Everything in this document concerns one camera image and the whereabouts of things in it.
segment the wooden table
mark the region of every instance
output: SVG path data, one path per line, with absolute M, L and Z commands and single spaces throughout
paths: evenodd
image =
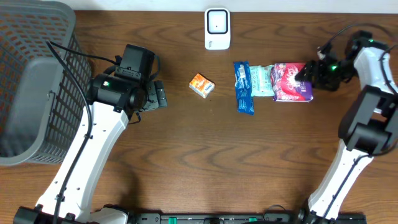
M 207 51 L 202 12 L 76 12 L 85 52 L 113 58 L 126 44 L 160 55 L 166 109 L 142 114 L 117 141 L 93 199 L 165 213 L 263 212 L 273 204 L 296 210 L 320 184 L 337 147 L 337 130 L 359 92 L 355 78 L 311 103 L 255 98 L 255 115 L 237 112 L 233 62 L 305 62 L 333 33 L 354 22 L 376 22 L 398 33 L 397 15 L 232 13 L 229 50 Z M 349 33 L 336 40 L 340 52 Z M 377 33 L 375 39 L 386 40 Z M 398 54 L 390 65 L 398 80 Z M 109 64 L 94 60 L 95 73 Z M 216 83 L 207 99 L 188 87 L 200 72 Z M 364 212 L 368 223 L 396 223 L 398 152 L 366 168 L 341 211 Z M 12 223 L 33 207 L 58 166 L 0 167 L 0 220 Z

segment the blue snack wrapper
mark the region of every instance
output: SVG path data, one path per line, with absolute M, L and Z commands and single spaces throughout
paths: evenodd
M 248 62 L 234 62 L 235 91 L 238 112 L 254 115 L 253 97 L 251 96 L 251 79 Z

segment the white plug-in device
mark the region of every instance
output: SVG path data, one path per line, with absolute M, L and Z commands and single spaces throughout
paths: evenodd
M 208 50 L 225 50 L 231 43 L 231 16 L 225 8 L 205 11 L 205 47 Z

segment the purple package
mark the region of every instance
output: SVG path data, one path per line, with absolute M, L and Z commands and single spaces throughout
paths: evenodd
M 310 82 L 295 80 L 304 63 L 277 63 L 271 70 L 274 101 L 309 102 L 313 99 Z

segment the white wall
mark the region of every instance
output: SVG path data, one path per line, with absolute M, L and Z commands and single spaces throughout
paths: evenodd
M 56 0 L 75 10 L 398 13 L 398 0 Z

